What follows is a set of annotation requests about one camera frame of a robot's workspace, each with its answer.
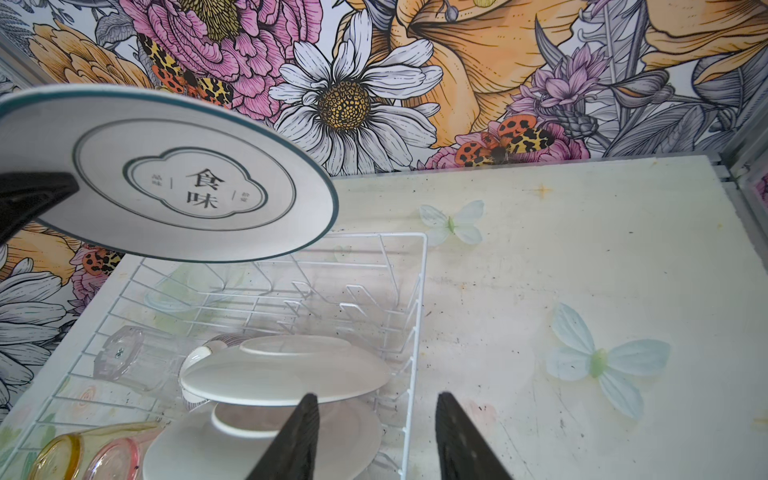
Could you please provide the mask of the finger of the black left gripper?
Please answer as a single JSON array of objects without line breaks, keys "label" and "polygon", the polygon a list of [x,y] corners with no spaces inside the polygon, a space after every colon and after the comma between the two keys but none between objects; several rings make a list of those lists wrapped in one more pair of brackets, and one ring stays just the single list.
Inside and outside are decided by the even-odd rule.
[{"label": "finger of the black left gripper", "polygon": [[13,172],[1,175],[1,244],[25,225],[79,191],[65,172]]}]

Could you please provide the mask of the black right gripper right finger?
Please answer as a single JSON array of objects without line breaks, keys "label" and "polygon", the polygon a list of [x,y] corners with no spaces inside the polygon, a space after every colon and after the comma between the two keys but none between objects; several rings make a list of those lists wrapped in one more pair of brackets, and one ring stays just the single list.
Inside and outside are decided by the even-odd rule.
[{"label": "black right gripper right finger", "polygon": [[512,480],[456,398],[438,395],[436,445],[443,480]]}]

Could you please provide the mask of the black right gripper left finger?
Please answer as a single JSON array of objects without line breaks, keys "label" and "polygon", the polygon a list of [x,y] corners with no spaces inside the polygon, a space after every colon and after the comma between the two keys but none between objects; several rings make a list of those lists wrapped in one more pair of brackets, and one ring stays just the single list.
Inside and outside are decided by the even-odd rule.
[{"label": "black right gripper left finger", "polygon": [[306,394],[247,476],[248,480],[312,480],[320,430],[317,396]]}]

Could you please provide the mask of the white plate green band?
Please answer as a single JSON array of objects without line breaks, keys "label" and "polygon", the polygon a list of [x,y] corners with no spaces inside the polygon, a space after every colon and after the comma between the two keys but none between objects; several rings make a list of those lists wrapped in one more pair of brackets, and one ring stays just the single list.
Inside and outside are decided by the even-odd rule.
[{"label": "white plate green band", "polygon": [[[271,437],[230,435],[213,421],[214,405],[204,404],[172,422],[144,456],[144,479],[244,479],[272,443]],[[359,400],[320,407],[315,458],[316,479],[354,479],[375,458],[381,423]]]}]

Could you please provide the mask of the white plate green rim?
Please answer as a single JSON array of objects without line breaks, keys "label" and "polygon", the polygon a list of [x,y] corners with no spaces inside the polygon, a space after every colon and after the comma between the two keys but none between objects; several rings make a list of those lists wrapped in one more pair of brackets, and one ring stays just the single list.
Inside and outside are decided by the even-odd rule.
[{"label": "white plate green rim", "polygon": [[1,101],[1,170],[76,191],[39,223],[110,250],[234,263],[302,250],[334,225],[329,176],[273,130],[203,101],[105,84]]}]

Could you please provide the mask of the white plate red characters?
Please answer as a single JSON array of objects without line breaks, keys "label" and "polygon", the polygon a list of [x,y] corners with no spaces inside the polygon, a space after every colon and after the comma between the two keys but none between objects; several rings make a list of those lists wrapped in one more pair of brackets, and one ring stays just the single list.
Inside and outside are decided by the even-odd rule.
[{"label": "white plate red characters", "polygon": [[389,366],[339,337],[264,336],[228,347],[180,376],[188,392],[243,406],[295,406],[307,394],[320,403],[359,397],[385,386]]}]

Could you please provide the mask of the white ceramic bowl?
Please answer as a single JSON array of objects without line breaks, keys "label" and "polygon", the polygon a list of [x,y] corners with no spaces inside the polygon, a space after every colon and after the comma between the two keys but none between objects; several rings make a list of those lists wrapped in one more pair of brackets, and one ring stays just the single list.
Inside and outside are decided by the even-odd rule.
[{"label": "white ceramic bowl", "polygon": [[[194,348],[184,359],[180,366],[179,376],[182,376],[189,368],[203,359],[211,356],[213,353],[224,350],[226,348],[239,346],[246,340],[260,337],[260,334],[220,334],[217,335],[201,346]],[[191,411],[199,405],[208,402],[208,399],[190,393],[182,384],[179,384],[181,391],[181,398],[183,400],[184,407],[187,411]]]}]

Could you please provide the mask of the pink glass cup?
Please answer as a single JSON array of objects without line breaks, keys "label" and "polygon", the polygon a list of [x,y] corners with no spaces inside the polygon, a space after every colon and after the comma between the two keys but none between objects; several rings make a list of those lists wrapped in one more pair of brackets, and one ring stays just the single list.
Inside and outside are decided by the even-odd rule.
[{"label": "pink glass cup", "polygon": [[111,440],[85,470],[85,480],[141,480],[147,450],[163,427]]}]

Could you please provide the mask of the clear glass cup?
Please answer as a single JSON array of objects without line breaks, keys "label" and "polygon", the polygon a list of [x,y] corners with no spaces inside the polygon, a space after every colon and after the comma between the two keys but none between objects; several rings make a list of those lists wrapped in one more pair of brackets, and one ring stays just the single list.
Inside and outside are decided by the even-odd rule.
[{"label": "clear glass cup", "polygon": [[165,332],[123,326],[105,342],[93,363],[93,377],[142,394],[158,393],[177,378],[180,351]]}]

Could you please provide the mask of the yellow glass cup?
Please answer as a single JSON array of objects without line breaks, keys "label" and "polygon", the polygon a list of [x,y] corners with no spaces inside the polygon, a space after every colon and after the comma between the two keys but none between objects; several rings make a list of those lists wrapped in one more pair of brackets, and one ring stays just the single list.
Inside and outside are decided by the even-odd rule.
[{"label": "yellow glass cup", "polygon": [[63,434],[51,440],[37,456],[28,479],[84,479],[98,451],[111,440],[165,426],[157,422],[124,423]]}]

